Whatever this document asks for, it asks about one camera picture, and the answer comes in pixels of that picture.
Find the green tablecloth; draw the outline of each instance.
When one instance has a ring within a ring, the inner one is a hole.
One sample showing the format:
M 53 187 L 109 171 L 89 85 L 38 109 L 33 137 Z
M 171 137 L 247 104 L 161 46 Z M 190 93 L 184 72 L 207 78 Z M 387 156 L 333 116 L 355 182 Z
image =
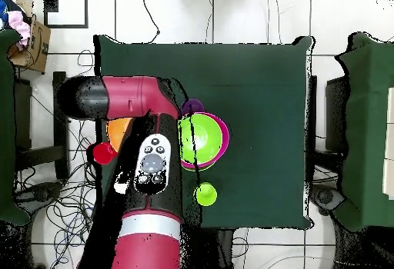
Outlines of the green tablecloth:
M 306 51 L 294 45 L 142 45 L 99 37 L 102 75 L 176 78 L 189 98 L 229 126 L 225 155 L 201 172 L 216 202 L 202 210 L 203 227 L 307 228 L 303 217 Z M 182 96 L 177 95 L 179 104 Z M 112 165 L 103 168 L 103 191 Z M 183 170 L 183 211 L 199 216 L 193 172 Z
M 18 208 L 13 199 L 15 180 L 15 99 L 14 69 L 8 60 L 8 50 L 21 36 L 13 29 L 0 32 L 0 109 L 2 110 L 2 132 L 0 133 L 0 220 L 24 225 L 30 217 Z
M 334 214 L 351 231 L 366 226 L 394 227 L 394 201 L 382 192 L 389 88 L 394 87 L 394 45 L 367 34 L 351 37 L 337 57 L 349 75 L 342 191 L 347 201 Z

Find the purple cup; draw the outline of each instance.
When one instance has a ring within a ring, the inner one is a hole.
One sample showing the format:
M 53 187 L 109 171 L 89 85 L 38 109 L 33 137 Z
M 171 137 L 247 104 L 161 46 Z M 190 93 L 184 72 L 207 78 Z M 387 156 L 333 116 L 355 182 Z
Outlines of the purple cup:
M 205 112 L 196 112 L 195 114 L 207 115 L 210 118 L 213 118 L 216 121 L 216 123 L 219 125 L 220 130 L 222 131 L 222 146 L 221 146 L 218 154 L 211 161 L 207 161 L 206 163 L 201 163 L 201 164 L 197 165 L 198 168 L 204 168 L 205 166 L 215 163 L 217 160 L 219 160 L 223 156 L 223 154 L 227 150 L 227 147 L 229 146 L 230 133 L 229 133 L 229 129 L 227 128 L 227 125 L 225 125 L 225 122 L 223 122 L 216 115 L 213 115 L 211 113 L 205 113 Z M 181 164 L 184 168 L 191 168 L 191 169 L 195 168 L 194 164 L 186 163 L 185 161 L 182 161 L 182 160 L 181 160 Z
M 203 112 L 204 105 L 198 99 L 189 99 L 182 104 L 182 115 L 188 115 L 189 113 Z

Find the lime green cup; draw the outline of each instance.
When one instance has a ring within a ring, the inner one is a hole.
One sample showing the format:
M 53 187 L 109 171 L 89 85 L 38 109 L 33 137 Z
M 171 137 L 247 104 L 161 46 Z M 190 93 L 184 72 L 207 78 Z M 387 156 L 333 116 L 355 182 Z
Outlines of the lime green cup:
M 201 183 L 195 189 L 195 199 L 201 206 L 210 206 L 217 197 L 216 189 L 208 182 Z
M 195 151 L 192 131 L 194 133 Z M 222 146 L 222 130 L 208 115 L 195 113 L 179 120 L 181 159 L 189 164 L 203 164 L 211 161 Z

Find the cardboard box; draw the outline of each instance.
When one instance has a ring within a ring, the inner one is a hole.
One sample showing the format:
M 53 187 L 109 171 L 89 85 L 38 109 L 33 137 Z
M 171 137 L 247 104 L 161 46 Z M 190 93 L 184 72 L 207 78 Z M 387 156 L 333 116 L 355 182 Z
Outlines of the cardboard box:
M 28 47 L 22 51 L 13 45 L 9 49 L 8 58 L 17 67 L 45 73 L 51 29 L 35 19 L 35 15 L 32 14 L 33 0 L 16 0 L 15 3 L 25 10 L 26 15 L 32 20 L 30 39 Z

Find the red cup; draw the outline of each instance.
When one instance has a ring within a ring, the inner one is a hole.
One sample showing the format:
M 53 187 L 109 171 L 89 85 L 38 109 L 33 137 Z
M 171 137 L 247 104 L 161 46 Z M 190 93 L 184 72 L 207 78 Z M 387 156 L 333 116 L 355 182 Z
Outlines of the red cup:
M 93 158 L 100 165 L 107 165 L 116 157 L 116 150 L 106 141 L 93 148 Z

